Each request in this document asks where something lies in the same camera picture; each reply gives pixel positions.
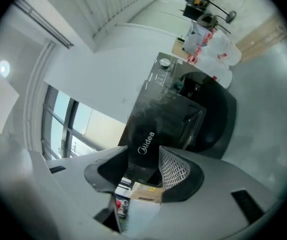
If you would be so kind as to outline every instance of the midea logo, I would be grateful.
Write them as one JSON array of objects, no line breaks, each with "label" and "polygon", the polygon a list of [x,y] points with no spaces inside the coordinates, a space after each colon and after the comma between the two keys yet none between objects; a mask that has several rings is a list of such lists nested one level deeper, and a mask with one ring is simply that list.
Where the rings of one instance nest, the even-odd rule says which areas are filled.
[{"label": "midea logo", "polygon": [[148,138],[146,138],[144,140],[144,143],[142,144],[142,146],[138,147],[138,153],[140,155],[144,155],[147,153],[147,151],[148,151],[147,149],[149,148],[150,142],[152,142],[152,140],[153,140],[153,136],[155,136],[155,134],[153,132],[149,133]]}]

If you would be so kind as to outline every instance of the wooden board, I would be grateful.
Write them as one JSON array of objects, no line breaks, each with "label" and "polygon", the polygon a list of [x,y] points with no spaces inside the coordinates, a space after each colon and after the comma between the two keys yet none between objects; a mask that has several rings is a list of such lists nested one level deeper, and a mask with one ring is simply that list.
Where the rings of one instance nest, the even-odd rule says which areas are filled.
[{"label": "wooden board", "polygon": [[241,51],[241,61],[245,62],[262,55],[285,38],[287,26],[283,19],[275,14],[247,34],[236,46]]}]

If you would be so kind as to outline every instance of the glass panel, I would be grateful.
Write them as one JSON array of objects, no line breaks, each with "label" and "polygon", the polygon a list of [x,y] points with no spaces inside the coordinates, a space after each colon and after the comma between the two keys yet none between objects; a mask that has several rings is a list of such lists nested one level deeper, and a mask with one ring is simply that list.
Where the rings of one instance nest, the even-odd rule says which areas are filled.
[{"label": "glass panel", "polygon": [[46,159],[46,160],[56,160],[56,158],[54,158],[52,156],[52,154],[49,152],[47,146],[44,144],[43,145],[43,157]]},{"label": "glass panel", "polygon": [[53,112],[62,120],[65,120],[70,97],[63,92],[59,91],[57,99],[54,104]]},{"label": "glass panel", "polygon": [[50,144],[53,116],[45,108],[43,109],[43,115],[44,118],[42,122],[43,124],[42,138]]},{"label": "glass panel", "polygon": [[88,125],[92,112],[93,112],[92,108],[82,103],[79,103],[78,109],[77,109],[77,112],[75,114],[75,118],[73,121],[73,128],[79,133],[81,133],[82,135],[84,135],[86,132],[87,125]]},{"label": "glass panel", "polygon": [[96,110],[92,111],[85,137],[104,149],[118,146],[126,125]]},{"label": "glass panel", "polygon": [[96,151],[75,136],[72,136],[71,152],[77,156],[83,156],[95,153]]},{"label": "glass panel", "polygon": [[62,157],[61,145],[63,138],[64,126],[60,124],[54,117],[51,122],[51,137],[50,137],[50,147],[57,154],[58,157]]}]

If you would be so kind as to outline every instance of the window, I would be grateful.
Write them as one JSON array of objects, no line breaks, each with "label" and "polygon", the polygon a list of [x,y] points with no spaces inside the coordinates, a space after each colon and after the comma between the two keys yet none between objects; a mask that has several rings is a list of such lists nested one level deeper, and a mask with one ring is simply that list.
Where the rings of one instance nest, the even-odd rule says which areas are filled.
[{"label": "window", "polygon": [[117,147],[125,126],[50,86],[43,105],[43,156],[53,160]]}]

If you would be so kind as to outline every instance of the plastic bag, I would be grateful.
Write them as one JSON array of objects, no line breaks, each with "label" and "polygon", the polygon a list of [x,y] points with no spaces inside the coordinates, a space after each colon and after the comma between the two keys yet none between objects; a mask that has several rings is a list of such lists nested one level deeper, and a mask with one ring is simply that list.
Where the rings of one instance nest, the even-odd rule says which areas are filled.
[{"label": "plastic bag", "polygon": [[192,22],[185,37],[182,49],[185,52],[193,55],[198,49],[198,46],[206,44],[206,40],[208,40],[208,37],[210,36],[212,36],[212,33],[208,29]]},{"label": "plastic bag", "polygon": [[221,63],[217,56],[210,53],[209,48],[199,46],[194,55],[188,57],[188,63],[219,81],[229,66]]},{"label": "plastic bag", "polygon": [[236,65],[242,58],[240,50],[230,42],[229,38],[219,29],[208,41],[208,49],[228,66]]}]

